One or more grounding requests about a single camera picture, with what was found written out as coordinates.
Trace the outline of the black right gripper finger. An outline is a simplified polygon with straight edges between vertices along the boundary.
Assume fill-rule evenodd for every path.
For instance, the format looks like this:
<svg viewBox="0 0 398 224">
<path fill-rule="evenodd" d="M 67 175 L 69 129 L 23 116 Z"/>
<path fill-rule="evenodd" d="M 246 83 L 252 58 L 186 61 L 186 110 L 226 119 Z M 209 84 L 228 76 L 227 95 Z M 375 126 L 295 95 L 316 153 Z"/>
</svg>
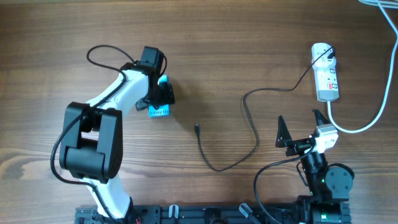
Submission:
<svg viewBox="0 0 398 224">
<path fill-rule="evenodd" d="M 321 113 L 320 110 L 312 109 L 312 112 L 315 115 L 315 121 L 316 121 L 317 126 L 321 126 L 321 125 L 324 125 L 324 124 L 330 124 L 331 123 L 327 118 L 325 118 L 323 116 L 323 114 Z"/>
<path fill-rule="evenodd" d="M 275 141 L 276 146 L 288 146 L 292 142 L 292 137 L 289 133 L 284 117 L 280 115 L 278 117 L 278 130 Z"/>
</svg>

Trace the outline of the Galaxy S25 smartphone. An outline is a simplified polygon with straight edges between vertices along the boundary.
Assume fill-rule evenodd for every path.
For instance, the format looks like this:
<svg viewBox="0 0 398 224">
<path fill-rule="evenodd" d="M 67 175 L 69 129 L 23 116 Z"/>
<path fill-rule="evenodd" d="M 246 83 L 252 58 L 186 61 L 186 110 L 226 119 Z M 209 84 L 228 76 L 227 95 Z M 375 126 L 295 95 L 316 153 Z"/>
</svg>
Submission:
<svg viewBox="0 0 398 224">
<path fill-rule="evenodd" d="M 162 90 L 167 90 L 168 84 L 169 84 L 169 78 L 166 74 L 163 74 L 158 81 L 158 85 L 161 87 Z M 166 117 L 169 116 L 169 114 L 170 114 L 169 104 L 148 107 L 149 118 Z"/>
</svg>

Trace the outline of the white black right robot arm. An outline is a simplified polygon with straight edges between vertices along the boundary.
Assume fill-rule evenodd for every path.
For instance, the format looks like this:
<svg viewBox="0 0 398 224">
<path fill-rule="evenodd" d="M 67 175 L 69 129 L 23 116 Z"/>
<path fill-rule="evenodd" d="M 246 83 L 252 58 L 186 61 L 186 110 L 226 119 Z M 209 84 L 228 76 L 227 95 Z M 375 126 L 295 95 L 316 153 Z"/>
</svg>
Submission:
<svg viewBox="0 0 398 224">
<path fill-rule="evenodd" d="M 354 172 L 341 163 L 329 164 L 325 152 L 337 142 L 338 131 L 319 110 L 313 110 L 317 126 L 305 139 L 292 139 L 283 116 L 278 117 L 275 146 L 286 148 L 286 156 L 299 156 L 310 195 L 297 197 L 296 223 L 352 222 L 349 192 Z"/>
</svg>

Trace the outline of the white power strip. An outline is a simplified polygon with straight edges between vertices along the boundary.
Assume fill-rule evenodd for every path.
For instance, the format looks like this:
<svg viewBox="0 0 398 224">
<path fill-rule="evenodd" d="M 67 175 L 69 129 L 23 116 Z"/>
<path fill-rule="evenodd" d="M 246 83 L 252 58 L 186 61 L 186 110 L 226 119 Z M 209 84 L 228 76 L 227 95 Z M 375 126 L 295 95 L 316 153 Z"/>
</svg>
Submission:
<svg viewBox="0 0 398 224">
<path fill-rule="evenodd" d="M 317 100 L 335 101 L 339 98 L 335 49 L 320 42 L 313 44 L 311 50 Z"/>
</svg>

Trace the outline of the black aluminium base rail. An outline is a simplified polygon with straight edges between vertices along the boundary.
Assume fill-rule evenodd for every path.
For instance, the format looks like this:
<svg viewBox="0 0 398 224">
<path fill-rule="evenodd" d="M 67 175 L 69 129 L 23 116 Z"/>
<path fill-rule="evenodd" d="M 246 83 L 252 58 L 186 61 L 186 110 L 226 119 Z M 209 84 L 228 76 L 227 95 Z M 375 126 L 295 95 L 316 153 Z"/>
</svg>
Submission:
<svg viewBox="0 0 398 224">
<path fill-rule="evenodd" d="M 210 224 L 210 223 L 315 223 L 349 224 L 352 222 L 347 203 L 309 202 L 265 204 L 261 207 L 243 203 L 224 206 L 135 205 L 126 219 L 115 223 L 133 224 Z"/>
</svg>

